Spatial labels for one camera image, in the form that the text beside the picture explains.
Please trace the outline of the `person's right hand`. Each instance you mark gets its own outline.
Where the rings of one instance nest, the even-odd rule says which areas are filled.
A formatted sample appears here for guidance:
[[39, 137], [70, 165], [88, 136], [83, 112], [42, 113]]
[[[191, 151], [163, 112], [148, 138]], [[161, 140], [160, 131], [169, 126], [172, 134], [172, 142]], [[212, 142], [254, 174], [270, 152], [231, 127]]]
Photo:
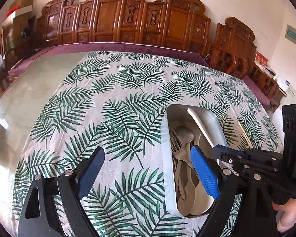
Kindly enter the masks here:
[[284, 205], [272, 202], [272, 206], [275, 211], [282, 212], [282, 216], [277, 223], [277, 230], [280, 233], [290, 230], [296, 223], [296, 199], [291, 198]]

